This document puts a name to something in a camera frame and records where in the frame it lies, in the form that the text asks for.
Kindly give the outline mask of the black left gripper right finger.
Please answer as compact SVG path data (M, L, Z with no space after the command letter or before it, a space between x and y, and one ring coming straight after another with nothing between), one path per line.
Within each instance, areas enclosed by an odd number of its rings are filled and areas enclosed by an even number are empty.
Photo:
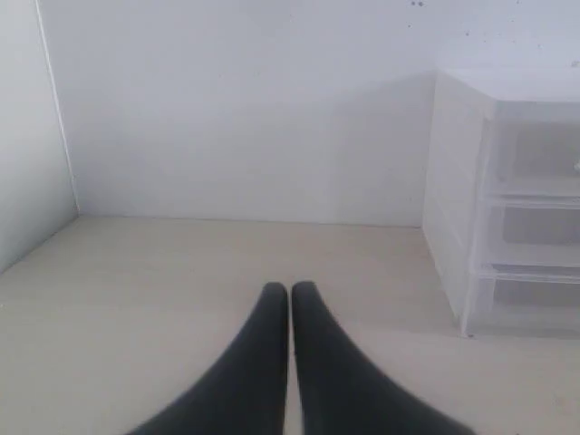
M304 434L472 434L403 389L357 347L315 283L291 292Z

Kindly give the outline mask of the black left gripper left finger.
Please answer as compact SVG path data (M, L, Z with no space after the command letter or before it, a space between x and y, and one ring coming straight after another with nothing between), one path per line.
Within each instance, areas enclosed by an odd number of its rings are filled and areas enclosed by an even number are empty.
M289 358L289 299L265 284L228 348L174 402L132 434L282 434Z

